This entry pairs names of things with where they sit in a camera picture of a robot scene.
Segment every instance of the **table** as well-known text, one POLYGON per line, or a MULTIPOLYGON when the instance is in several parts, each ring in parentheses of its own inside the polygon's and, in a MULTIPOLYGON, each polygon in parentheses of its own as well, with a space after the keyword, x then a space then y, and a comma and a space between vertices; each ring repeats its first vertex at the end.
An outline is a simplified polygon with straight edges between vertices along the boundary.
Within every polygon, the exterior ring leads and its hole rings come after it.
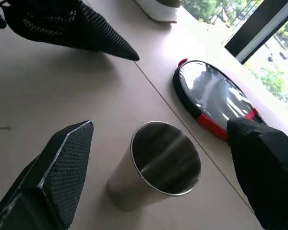
POLYGON ((187 114, 171 86, 182 57, 205 46, 178 25, 155 23, 132 0, 89 3, 139 53, 137 63, 102 53, 27 41, 0 31, 0 200, 58 130, 95 123, 87 177, 71 230, 261 229, 235 177, 227 143, 187 114), (180 44, 191 44, 192 49, 180 44), (125 213, 105 185, 136 128, 169 122, 196 146, 202 177, 189 195, 125 213))

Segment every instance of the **metal tumbler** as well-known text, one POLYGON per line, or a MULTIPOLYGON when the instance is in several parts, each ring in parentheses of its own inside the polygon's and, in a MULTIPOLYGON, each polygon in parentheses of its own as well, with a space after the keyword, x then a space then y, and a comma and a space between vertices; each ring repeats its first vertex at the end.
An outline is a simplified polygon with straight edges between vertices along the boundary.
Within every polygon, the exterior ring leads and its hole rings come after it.
POLYGON ((134 133, 108 181, 108 193, 116 206, 131 211, 189 193, 200 173, 190 139, 168 123, 149 122, 134 133))

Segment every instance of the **window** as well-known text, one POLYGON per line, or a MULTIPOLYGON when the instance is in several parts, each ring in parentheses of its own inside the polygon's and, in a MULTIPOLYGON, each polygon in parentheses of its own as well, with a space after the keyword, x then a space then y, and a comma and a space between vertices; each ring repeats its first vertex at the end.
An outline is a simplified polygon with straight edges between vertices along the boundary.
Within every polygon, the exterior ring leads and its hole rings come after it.
POLYGON ((226 45, 263 0, 183 0, 184 8, 215 39, 226 45))
POLYGON ((244 66, 288 109, 288 21, 244 66))

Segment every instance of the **table surface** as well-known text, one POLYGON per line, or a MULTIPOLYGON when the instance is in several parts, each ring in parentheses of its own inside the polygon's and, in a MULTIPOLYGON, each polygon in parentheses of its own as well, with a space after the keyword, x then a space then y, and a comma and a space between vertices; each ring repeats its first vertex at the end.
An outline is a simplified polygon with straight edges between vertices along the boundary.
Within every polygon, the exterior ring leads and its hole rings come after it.
MULTIPOLYGON (((151 21, 132 0, 88 2, 141 60, 32 42, 9 28, 0 31, 0 200, 56 131, 92 119, 89 165, 72 230, 261 229, 236 179, 227 143, 192 119, 171 85, 183 58, 209 61, 238 85, 245 82, 237 77, 247 74, 243 67, 224 48, 196 41, 180 23, 151 21), (133 132, 148 121, 169 122, 190 137, 202 177, 184 197, 125 213, 112 205, 105 185, 133 132)), ((242 90, 251 95, 248 84, 242 90)), ((275 117, 263 116, 274 124, 275 117)))

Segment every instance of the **shoe sole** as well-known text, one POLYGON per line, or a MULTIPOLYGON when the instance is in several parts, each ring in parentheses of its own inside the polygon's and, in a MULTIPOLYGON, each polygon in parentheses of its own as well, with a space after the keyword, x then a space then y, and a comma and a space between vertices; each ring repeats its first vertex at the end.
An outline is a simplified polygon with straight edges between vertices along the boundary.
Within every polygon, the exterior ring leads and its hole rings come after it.
POLYGON ((142 10, 154 21, 177 23, 178 9, 163 5, 157 0, 134 0, 142 10))

